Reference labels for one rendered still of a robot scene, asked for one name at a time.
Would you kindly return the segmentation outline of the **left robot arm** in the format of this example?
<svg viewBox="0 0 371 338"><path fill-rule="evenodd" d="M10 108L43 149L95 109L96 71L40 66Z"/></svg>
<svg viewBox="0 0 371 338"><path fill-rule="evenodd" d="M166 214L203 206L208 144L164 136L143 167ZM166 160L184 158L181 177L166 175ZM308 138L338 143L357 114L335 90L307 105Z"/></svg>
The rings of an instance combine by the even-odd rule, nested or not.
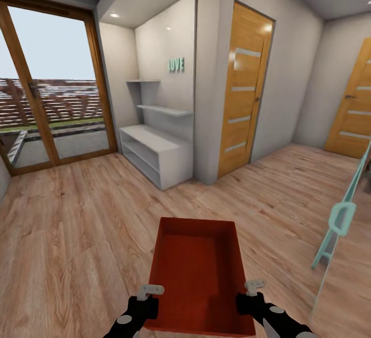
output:
<svg viewBox="0 0 371 338"><path fill-rule="evenodd" d="M157 319L158 316L159 299L151 295L163 293L162 285L140 284L138 295L129 298L127 311L116 319L110 332L103 338L139 338L146 320Z"/></svg>

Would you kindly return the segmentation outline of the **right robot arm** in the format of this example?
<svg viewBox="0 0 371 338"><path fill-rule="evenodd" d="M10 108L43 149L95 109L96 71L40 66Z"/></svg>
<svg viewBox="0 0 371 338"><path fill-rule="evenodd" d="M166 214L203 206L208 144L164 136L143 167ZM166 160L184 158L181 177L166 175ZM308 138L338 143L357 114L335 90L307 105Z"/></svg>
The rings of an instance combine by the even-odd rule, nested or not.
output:
<svg viewBox="0 0 371 338"><path fill-rule="evenodd" d="M286 311L273 303L265 303L263 293L256 289L266 286L264 279L246 281L246 294L237 294L236 307L239 314L250 314L265 329L267 338L319 338L306 325L286 315Z"/></svg>

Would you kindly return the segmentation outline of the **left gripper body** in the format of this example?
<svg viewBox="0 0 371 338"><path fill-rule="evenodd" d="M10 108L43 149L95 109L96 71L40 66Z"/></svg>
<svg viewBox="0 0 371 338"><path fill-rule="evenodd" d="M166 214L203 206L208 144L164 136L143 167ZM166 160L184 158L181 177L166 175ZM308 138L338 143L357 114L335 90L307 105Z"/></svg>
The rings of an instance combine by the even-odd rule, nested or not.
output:
<svg viewBox="0 0 371 338"><path fill-rule="evenodd" d="M137 296L131 296L128 301L128 310L138 308L144 315L144 322L147 319L157 319L159 299L149 296L145 301L138 301Z"/></svg>

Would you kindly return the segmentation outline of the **storage box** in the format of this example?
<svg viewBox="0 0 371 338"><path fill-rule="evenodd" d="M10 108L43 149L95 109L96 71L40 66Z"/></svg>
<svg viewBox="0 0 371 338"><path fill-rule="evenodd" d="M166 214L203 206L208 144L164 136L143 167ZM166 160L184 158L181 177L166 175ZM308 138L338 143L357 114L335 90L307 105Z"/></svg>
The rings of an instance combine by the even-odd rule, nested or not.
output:
<svg viewBox="0 0 371 338"><path fill-rule="evenodd" d="M151 331L243 338L253 317L237 311L246 282L234 221L161 217L148 284L162 285Z"/></svg>

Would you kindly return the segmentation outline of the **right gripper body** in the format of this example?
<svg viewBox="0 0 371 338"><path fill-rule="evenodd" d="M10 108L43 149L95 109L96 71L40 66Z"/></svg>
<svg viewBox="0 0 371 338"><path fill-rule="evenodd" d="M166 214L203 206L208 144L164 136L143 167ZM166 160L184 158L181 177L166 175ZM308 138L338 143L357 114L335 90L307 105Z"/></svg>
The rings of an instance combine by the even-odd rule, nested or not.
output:
<svg viewBox="0 0 371 338"><path fill-rule="evenodd" d="M255 317L255 307L258 302L264 302L263 293L257 292L256 296L250 297L246 294L237 294L235 297L236 307L239 314L250 314L254 319ZM256 319L257 320L257 319Z"/></svg>

